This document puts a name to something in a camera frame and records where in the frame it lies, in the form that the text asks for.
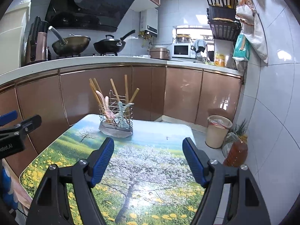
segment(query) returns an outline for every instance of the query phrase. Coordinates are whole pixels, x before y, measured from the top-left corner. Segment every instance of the window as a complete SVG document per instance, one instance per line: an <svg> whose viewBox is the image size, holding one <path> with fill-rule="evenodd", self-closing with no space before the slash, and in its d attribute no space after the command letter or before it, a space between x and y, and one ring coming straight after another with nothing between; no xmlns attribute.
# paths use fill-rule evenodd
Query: window
<svg viewBox="0 0 300 225"><path fill-rule="evenodd" d="M212 31L211 29L203 29L203 26L201 28L197 28L197 26L193 25L183 25L183 26L177 26L176 28L176 34L187 34L190 35L192 38L192 42L194 42L197 39L205 40L207 43L207 47L204 52L200 52L200 54L207 58L207 52L213 52L215 50L214 46L214 39L212 37Z"/></svg>

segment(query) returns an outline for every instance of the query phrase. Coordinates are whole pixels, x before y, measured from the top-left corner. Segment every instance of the wok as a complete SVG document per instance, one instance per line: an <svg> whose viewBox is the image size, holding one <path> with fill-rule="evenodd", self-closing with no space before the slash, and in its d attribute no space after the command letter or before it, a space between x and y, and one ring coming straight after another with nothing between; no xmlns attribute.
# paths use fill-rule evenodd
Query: wok
<svg viewBox="0 0 300 225"><path fill-rule="evenodd" d="M58 31L52 26L50 26L48 30L52 31L58 38L58 40L52 44L52 48L60 57L68 57L82 53L91 41L91 38L88 36L74 34L62 38Z"/></svg>
<svg viewBox="0 0 300 225"><path fill-rule="evenodd" d="M135 33L135 30L130 31L119 40L115 39L113 35L106 35L106 39L94 43L94 48L100 54L118 53L123 50L126 44L124 40L133 33Z"/></svg>

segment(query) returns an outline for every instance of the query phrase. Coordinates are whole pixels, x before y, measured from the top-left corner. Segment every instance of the range hood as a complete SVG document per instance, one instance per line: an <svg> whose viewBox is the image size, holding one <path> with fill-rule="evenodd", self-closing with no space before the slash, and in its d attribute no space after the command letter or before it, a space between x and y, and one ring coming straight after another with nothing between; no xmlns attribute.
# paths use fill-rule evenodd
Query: range hood
<svg viewBox="0 0 300 225"><path fill-rule="evenodd" d="M134 0L51 0L45 20L55 28L115 32Z"/></svg>

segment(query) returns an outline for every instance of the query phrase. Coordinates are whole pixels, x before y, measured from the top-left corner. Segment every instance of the trash can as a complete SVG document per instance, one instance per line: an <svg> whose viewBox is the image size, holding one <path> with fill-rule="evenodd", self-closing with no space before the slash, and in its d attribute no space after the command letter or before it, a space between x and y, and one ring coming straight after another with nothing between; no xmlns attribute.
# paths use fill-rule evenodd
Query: trash can
<svg viewBox="0 0 300 225"><path fill-rule="evenodd" d="M220 148L232 122L222 116L212 115L208 118L208 129L206 133L205 143L211 148Z"/></svg>

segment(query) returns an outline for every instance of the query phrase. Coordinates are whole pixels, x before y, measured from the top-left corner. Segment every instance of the pot handle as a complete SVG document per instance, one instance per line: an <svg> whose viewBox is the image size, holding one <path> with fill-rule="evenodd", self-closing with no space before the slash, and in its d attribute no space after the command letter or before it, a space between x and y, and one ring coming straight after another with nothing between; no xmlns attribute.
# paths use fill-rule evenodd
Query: pot handle
<svg viewBox="0 0 300 225"><path fill-rule="evenodd" d="M124 35L123 37L120 38L120 40L125 40L128 36L132 35L135 33L135 30L130 31L129 33L127 33L126 35Z"/></svg>

